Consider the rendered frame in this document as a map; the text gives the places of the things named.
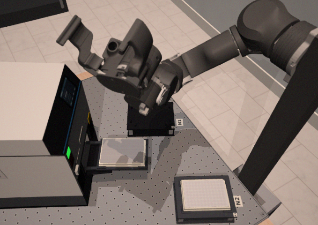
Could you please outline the cream label with black lettering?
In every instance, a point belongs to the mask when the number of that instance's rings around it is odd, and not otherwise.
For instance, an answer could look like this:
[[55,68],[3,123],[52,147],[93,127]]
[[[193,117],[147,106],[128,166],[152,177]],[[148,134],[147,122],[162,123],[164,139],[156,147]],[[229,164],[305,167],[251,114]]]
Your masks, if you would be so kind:
[[183,119],[176,119],[177,126],[183,126]]
[[233,196],[236,207],[243,207],[241,196]]

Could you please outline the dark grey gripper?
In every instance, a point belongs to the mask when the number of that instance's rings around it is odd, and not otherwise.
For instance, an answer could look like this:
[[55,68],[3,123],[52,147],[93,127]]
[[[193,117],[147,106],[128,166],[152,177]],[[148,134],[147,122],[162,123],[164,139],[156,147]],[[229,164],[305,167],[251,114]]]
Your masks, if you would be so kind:
[[[111,91],[138,97],[162,60],[146,24],[136,19],[123,41],[110,38],[102,57],[92,53],[93,33],[74,15],[56,43],[69,40],[78,50],[78,63]],[[102,62],[104,64],[102,65]]]

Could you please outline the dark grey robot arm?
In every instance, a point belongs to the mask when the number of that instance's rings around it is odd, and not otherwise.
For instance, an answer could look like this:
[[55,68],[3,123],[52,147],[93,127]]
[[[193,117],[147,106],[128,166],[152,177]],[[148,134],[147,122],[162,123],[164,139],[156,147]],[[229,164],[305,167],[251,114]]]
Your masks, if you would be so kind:
[[[263,54],[286,72],[289,83],[315,36],[318,27],[292,16],[280,0],[255,0],[233,25],[219,35],[181,54],[160,62],[145,90],[124,100],[147,116],[155,104],[167,104],[171,96],[192,78],[237,56]],[[239,51],[238,51],[239,49]]]

